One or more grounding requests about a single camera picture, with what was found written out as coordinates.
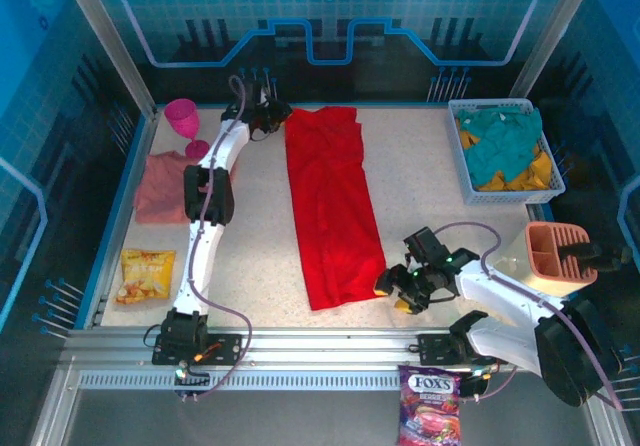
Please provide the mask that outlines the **red printed t-shirt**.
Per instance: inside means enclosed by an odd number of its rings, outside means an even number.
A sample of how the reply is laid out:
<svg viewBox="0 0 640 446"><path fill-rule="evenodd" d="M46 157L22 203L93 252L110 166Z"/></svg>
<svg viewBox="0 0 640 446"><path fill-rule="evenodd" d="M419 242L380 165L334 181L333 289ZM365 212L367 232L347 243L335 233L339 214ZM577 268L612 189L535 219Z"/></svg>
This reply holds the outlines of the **red printed t-shirt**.
<svg viewBox="0 0 640 446"><path fill-rule="evenodd" d="M357 110L296 109L285 123L285 152L310 308L375 298L386 260L363 168Z"/></svg>

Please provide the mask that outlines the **magenta plastic goblet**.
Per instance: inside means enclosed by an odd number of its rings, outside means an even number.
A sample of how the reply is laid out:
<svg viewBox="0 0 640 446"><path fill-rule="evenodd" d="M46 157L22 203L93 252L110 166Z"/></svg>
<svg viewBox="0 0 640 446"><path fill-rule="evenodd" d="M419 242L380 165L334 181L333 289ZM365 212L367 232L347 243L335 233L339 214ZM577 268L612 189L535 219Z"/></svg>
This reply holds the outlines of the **magenta plastic goblet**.
<svg viewBox="0 0 640 446"><path fill-rule="evenodd" d="M198 138L200 119L196 104L186 98L175 99L166 105L164 115L174 132L189 141L185 156L202 159L209 150L209 144Z"/></svg>

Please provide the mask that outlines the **terracotta plastic utensil holder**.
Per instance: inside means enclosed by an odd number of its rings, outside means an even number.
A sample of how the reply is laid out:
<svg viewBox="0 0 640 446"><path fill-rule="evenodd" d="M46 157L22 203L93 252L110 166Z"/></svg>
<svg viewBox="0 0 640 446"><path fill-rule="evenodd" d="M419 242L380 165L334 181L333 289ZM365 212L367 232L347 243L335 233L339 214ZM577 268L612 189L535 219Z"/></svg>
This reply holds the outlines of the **terracotta plastic utensil holder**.
<svg viewBox="0 0 640 446"><path fill-rule="evenodd" d="M566 297L594 283L598 272L582 271L575 257L562 259L558 248L589 240L586 230L577 225L529 222L514 241L502 249L493 267L531 289Z"/></svg>

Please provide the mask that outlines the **purple Fox's candy bag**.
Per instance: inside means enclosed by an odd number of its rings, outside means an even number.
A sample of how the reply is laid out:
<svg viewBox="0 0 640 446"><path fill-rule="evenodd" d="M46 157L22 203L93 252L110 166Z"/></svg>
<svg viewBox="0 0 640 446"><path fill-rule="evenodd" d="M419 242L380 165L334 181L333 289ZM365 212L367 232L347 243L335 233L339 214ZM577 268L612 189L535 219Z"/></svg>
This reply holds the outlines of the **purple Fox's candy bag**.
<svg viewBox="0 0 640 446"><path fill-rule="evenodd" d="M398 367L396 446L461 446L459 375L428 367Z"/></svg>

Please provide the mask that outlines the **white plastic basket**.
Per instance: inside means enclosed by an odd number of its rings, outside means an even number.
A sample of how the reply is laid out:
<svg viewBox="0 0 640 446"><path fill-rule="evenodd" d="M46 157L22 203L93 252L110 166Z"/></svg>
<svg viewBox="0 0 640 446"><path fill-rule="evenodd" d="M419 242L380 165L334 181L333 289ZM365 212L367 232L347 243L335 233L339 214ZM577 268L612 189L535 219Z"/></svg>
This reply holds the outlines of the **white plastic basket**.
<svg viewBox="0 0 640 446"><path fill-rule="evenodd" d="M468 205L489 204L489 203L514 203L514 204L544 204L551 199L565 192L566 187L559 172L558 166L553 158L551 148L543 133L538 141L538 146L549 154L552 161L551 187L548 190L520 191L520 192L480 192L472 188L466 162L463 156L458 135L455 114L465 111L484 110L492 107L518 107L524 113L529 113L535 108L527 99L506 98L506 99L473 99L473 100L451 100L448 102L447 134L450 140L454 164L460 184L463 200Z"/></svg>

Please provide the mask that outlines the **folded pink t-shirt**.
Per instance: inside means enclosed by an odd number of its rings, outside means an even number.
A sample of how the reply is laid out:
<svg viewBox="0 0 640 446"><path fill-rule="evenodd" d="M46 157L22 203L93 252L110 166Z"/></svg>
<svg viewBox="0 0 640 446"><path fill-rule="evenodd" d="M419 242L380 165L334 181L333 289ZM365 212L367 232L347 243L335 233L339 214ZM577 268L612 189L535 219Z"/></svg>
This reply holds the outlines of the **folded pink t-shirt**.
<svg viewBox="0 0 640 446"><path fill-rule="evenodd" d="M134 197L135 221L138 224L184 224L184 171L196 165L176 151L149 155Z"/></svg>

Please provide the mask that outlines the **mustard yellow t-shirt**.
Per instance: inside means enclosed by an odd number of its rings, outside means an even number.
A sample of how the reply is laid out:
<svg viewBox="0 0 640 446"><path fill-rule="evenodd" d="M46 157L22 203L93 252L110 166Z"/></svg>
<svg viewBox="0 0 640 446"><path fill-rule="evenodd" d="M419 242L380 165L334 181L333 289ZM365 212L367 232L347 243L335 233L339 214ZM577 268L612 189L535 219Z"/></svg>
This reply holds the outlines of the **mustard yellow t-shirt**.
<svg viewBox="0 0 640 446"><path fill-rule="evenodd" d="M538 145L528 152L519 141L481 138L458 130L472 188L480 192L520 192L548 190L552 161Z"/></svg>

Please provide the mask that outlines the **teal t-shirt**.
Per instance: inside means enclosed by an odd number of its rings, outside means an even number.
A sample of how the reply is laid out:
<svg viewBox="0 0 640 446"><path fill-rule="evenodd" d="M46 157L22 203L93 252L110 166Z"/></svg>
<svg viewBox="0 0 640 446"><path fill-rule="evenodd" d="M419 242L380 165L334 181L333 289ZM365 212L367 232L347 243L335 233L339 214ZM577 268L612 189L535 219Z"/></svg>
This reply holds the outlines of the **teal t-shirt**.
<svg viewBox="0 0 640 446"><path fill-rule="evenodd" d="M479 191L524 191L549 185L549 157L538 146L537 109L492 107L455 114L472 187Z"/></svg>

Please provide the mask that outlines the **black utensil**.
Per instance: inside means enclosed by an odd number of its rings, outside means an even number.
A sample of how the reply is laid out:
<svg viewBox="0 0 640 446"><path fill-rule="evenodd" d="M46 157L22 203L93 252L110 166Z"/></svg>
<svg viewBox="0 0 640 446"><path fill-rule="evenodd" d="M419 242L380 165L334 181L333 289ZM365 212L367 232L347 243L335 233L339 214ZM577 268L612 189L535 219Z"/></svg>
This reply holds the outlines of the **black utensil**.
<svg viewBox="0 0 640 446"><path fill-rule="evenodd" d="M623 265L629 264L633 259L633 252L629 246L614 243L573 243L559 246L557 251L561 261L574 257L582 274L589 270L619 271Z"/></svg>

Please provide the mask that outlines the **yellow chips bag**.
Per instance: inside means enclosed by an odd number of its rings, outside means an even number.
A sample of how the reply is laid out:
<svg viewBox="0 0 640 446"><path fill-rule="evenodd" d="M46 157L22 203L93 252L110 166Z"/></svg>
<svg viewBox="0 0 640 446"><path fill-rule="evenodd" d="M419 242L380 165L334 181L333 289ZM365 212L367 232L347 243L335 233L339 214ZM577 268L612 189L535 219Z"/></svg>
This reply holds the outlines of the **yellow chips bag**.
<svg viewBox="0 0 640 446"><path fill-rule="evenodd" d="M170 296L176 252L123 249L122 284L115 303L128 305L149 299L166 300Z"/></svg>

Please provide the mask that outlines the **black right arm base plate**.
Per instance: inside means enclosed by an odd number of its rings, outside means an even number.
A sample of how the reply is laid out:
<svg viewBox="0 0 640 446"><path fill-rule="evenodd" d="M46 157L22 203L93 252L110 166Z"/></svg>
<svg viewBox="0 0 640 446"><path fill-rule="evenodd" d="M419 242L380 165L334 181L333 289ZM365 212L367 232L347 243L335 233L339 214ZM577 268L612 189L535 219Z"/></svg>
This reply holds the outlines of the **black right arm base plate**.
<svg viewBox="0 0 640 446"><path fill-rule="evenodd" d="M453 334L421 334L417 347L422 366L454 366L468 359L465 343Z"/></svg>

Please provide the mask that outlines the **aluminium frame rail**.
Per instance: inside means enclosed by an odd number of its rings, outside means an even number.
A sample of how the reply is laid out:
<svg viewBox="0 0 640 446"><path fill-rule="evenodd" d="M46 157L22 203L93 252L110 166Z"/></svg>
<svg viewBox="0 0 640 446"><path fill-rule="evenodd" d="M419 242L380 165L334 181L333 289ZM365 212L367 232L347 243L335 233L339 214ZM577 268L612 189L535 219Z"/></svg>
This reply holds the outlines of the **aluminium frame rail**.
<svg viewBox="0 0 640 446"><path fill-rule="evenodd" d="M420 334L444 328L322 329L256 328L241 369L383 370L416 363L409 346ZM78 369L149 369L152 348L136 327L98 327L69 333L60 353L62 364Z"/></svg>

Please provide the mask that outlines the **aluminium frame post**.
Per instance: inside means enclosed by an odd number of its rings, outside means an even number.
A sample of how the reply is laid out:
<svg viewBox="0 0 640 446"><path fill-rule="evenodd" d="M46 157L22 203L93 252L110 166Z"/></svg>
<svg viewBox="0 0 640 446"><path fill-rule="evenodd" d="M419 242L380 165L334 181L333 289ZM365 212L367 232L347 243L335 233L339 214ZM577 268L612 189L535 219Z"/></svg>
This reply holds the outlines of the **aluminium frame post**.
<svg viewBox="0 0 640 446"><path fill-rule="evenodd" d="M103 2L101 0L75 1L140 112L146 119L153 119L157 113L155 101Z"/></svg>
<svg viewBox="0 0 640 446"><path fill-rule="evenodd" d="M558 0L510 90L511 98L525 98L529 95L582 2L583 0Z"/></svg>

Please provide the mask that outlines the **aluminium side rail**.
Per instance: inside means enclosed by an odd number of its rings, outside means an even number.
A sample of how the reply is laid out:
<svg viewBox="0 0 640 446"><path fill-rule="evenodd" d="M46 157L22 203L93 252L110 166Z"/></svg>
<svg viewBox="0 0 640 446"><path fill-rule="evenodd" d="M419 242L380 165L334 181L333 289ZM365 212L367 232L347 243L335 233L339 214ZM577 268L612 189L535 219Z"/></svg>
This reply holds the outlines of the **aluminium side rail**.
<svg viewBox="0 0 640 446"><path fill-rule="evenodd" d="M133 211L136 188L144 172L158 125L158 115L141 118L136 128L98 251L79 306L74 330L90 329L101 298L108 294Z"/></svg>

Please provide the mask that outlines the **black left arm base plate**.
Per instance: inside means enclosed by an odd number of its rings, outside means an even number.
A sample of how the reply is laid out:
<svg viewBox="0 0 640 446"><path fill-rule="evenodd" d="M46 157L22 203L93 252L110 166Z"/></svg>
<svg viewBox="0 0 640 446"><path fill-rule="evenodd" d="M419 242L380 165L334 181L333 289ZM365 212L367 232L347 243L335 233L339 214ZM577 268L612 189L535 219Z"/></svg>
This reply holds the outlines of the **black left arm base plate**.
<svg viewBox="0 0 640 446"><path fill-rule="evenodd" d="M151 362L153 365L177 366L180 362L201 366L233 366L242 352L240 334L208 333L204 341L179 342L156 337Z"/></svg>

